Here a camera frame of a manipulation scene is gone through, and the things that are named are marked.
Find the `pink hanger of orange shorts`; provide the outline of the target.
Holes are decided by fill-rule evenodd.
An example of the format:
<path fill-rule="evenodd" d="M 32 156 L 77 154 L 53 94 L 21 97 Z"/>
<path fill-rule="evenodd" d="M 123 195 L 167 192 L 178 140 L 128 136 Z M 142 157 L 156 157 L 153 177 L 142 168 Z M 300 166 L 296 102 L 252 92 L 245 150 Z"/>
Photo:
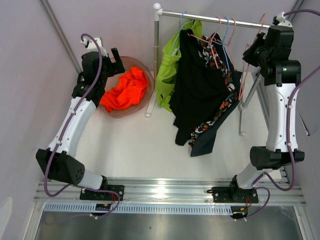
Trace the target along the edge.
<path fill-rule="evenodd" d="M 264 13 L 261 16 L 260 21 L 259 21 L 261 26 L 259 27 L 259 30 L 257 32 L 258 34 L 262 31 L 263 25 L 266 23 L 266 19 L 267 19 L 267 14 Z M 241 101 L 243 96 L 244 96 L 245 84 L 246 84 L 247 76 L 248 76 L 248 73 L 249 73 L 249 67 L 250 67 L 250 65 L 243 60 L 242 61 L 242 77 L 241 77 L 241 80 L 240 80 L 240 89 L 239 89 L 239 95 L 238 95 L 238 100 L 239 101 Z"/>

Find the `orange shorts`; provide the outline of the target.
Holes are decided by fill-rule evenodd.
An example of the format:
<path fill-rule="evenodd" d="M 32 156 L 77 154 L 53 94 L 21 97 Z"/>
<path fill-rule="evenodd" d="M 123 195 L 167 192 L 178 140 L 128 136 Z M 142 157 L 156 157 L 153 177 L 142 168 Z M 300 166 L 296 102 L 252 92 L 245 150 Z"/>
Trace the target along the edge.
<path fill-rule="evenodd" d="M 112 110 L 124 110 L 133 105 L 138 105 L 145 96 L 148 82 L 145 72 L 132 66 L 118 78 L 116 87 L 112 87 L 102 96 L 99 104 L 110 113 Z"/>

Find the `dark navy shorts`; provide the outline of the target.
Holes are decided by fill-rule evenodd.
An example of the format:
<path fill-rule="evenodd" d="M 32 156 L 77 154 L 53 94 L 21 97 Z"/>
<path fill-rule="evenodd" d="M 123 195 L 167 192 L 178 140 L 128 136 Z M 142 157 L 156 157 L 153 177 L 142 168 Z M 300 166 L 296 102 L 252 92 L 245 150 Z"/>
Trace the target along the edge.
<path fill-rule="evenodd" d="M 225 49 L 223 39 L 220 38 L 220 40 Z M 234 69 L 226 49 L 225 54 L 229 63 L 229 70 L 209 69 L 211 71 L 209 76 L 220 84 L 222 89 L 218 91 L 217 106 L 214 107 L 211 116 L 200 123 L 190 134 L 188 144 L 191 147 L 190 155 L 192 157 L 210 154 L 213 151 L 219 128 L 239 103 L 242 72 Z"/>

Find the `pink hanger with navy shorts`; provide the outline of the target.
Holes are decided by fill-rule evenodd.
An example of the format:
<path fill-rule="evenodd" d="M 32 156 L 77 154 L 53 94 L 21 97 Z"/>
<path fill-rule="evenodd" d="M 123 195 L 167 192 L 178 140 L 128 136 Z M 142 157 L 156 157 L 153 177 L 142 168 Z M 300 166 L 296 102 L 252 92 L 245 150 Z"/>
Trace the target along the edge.
<path fill-rule="evenodd" d="M 236 19 L 235 18 L 232 17 L 231 20 L 233 21 L 233 30 L 232 30 L 232 33 L 231 33 L 231 35 L 229 37 L 229 40 L 228 40 L 227 44 L 225 44 L 225 46 L 228 48 L 229 57 L 230 57 L 231 63 L 233 65 L 233 68 L 236 70 L 236 65 L 235 65 L 235 61 L 234 61 L 234 58 L 233 58 L 233 52 L 232 52 L 232 49 L 231 49 L 231 42 L 232 42 L 233 36 L 235 34 L 237 24 L 236 24 Z"/>

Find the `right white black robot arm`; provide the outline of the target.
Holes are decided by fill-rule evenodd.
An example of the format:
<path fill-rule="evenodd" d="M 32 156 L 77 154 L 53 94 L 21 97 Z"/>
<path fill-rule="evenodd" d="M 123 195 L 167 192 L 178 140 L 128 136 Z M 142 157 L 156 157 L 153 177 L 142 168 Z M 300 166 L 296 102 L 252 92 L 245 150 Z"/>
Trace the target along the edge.
<path fill-rule="evenodd" d="M 273 25 L 267 33 L 259 33 L 252 46 L 243 53 L 243 60 L 260 68 L 268 97 L 268 137 L 264 146 L 250 149 L 250 163 L 234 180 L 228 189 L 228 196 L 234 202 L 246 197 L 264 176 L 281 167 L 290 165 L 296 170 L 296 163 L 305 158 L 296 140 L 296 100 L 301 83 L 301 64 L 290 60 L 294 30 L 290 26 Z"/>

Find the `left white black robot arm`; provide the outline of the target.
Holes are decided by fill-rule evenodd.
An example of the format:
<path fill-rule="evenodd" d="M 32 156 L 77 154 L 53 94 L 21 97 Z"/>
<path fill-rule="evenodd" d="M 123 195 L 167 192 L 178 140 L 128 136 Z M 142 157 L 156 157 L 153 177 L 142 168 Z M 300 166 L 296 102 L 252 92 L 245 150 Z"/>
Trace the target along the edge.
<path fill-rule="evenodd" d="M 76 159 L 76 152 L 87 122 L 105 94 L 108 78 L 125 71 L 118 49 L 112 48 L 111 53 L 112 58 L 99 56 L 97 50 L 82 55 L 83 71 L 77 77 L 67 115 L 53 141 L 35 156 L 46 181 L 91 189 L 97 200 L 108 196 L 107 179 L 87 170 Z"/>

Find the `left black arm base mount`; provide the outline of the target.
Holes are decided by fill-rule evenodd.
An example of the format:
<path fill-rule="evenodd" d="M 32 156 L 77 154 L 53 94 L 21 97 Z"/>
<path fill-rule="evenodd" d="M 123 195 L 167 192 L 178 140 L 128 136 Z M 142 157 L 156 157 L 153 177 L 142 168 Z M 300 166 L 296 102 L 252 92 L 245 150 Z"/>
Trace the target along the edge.
<path fill-rule="evenodd" d="M 97 192 L 97 191 L 90 191 L 84 190 L 80 193 L 79 199 L 80 200 L 88 200 L 88 201 L 118 201 L 119 198 L 115 195 L 117 193 L 120 197 L 120 201 L 123 200 L 124 193 L 125 193 L 125 186 L 124 185 L 108 185 L 107 192 Z"/>

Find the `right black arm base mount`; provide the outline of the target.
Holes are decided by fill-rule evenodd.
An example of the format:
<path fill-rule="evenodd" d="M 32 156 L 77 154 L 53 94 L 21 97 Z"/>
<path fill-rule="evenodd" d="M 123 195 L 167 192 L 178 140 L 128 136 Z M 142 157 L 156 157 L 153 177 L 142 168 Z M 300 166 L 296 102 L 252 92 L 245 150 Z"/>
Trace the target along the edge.
<path fill-rule="evenodd" d="M 235 175 L 228 187 L 214 186 L 206 191 L 211 194 L 215 203 L 253 203 L 259 202 L 258 193 L 254 188 L 243 189 L 237 183 L 237 175 Z"/>

